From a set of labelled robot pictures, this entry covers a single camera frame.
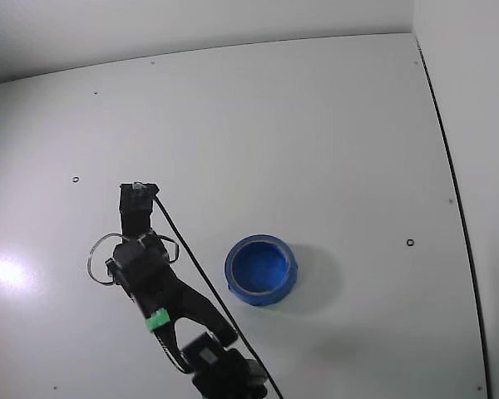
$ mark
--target white wall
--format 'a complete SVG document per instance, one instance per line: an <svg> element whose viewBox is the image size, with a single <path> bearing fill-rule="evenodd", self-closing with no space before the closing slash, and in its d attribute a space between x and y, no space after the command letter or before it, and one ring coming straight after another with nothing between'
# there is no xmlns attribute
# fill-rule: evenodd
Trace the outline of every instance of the white wall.
<svg viewBox="0 0 499 399"><path fill-rule="evenodd" d="M499 0L418 0L414 14L462 194L499 399Z"/></svg>
<svg viewBox="0 0 499 399"><path fill-rule="evenodd" d="M412 0L0 0L0 81L303 37L410 32Z"/></svg>

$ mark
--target robotic arm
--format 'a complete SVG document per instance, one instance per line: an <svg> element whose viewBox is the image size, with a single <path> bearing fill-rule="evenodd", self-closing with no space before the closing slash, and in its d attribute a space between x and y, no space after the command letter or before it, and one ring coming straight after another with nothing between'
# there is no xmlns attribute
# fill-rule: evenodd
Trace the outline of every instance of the robotic arm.
<svg viewBox="0 0 499 399"><path fill-rule="evenodd" d="M194 373L192 382L204 398L266 397L267 374L262 363L228 349L237 340L237 332L209 299L179 280L172 270L170 264L177 260L179 247L151 228L153 200L158 200L158 192L153 184L121 185L122 244L106 261L112 283L122 286L138 305L146 326L172 363L185 374ZM172 261L163 239L176 245ZM212 335L204 332L180 350L175 335L175 322L180 318L203 325Z"/></svg>

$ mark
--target blue masking tape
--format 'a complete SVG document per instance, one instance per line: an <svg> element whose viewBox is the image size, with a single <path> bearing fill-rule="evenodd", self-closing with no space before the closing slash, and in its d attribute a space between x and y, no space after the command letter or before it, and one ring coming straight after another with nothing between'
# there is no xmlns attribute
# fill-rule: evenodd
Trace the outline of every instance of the blue masking tape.
<svg viewBox="0 0 499 399"><path fill-rule="evenodd" d="M283 299L294 286L297 275L298 265L292 250L271 235L242 239L225 260L225 277L230 291L254 306Z"/></svg>

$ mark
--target white table surface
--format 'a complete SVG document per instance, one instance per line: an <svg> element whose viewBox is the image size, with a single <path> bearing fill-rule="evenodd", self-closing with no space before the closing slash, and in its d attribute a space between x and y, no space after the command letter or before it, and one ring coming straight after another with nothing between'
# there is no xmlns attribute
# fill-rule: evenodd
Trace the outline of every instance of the white table surface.
<svg viewBox="0 0 499 399"><path fill-rule="evenodd" d="M223 47L1 85L0 399L199 397L125 293L86 275L90 247L120 230L119 184L134 180L160 186L286 398L486 397L413 35ZM152 221L173 236L160 212ZM223 267L260 233L291 245L299 281L252 308ZM185 254L175 270L210 296ZM178 331L185 343L201 330Z"/></svg>

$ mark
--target white panel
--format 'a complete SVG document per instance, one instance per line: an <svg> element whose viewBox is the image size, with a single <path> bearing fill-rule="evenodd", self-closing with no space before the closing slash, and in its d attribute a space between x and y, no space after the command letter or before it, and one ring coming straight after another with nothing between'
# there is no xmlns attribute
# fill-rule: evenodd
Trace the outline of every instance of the white panel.
<svg viewBox="0 0 499 399"><path fill-rule="evenodd" d="M0 0L0 81L302 37L410 32L413 0Z"/></svg>
<svg viewBox="0 0 499 399"><path fill-rule="evenodd" d="M159 184L288 399L486 397L462 226L412 35L0 85L0 399L198 397L126 295L86 275L92 244L119 229L118 185L133 180ZM159 213L153 225L170 235ZM223 275L231 246L257 233L299 262L293 292L267 308L239 301ZM175 270L207 293L187 256ZM181 325L181 341L198 331Z"/></svg>
<svg viewBox="0 0 499 399"><path fill-rule="evenodd" d="M415 28L460 187L499 399L499 0L417 1Z"/></svg>

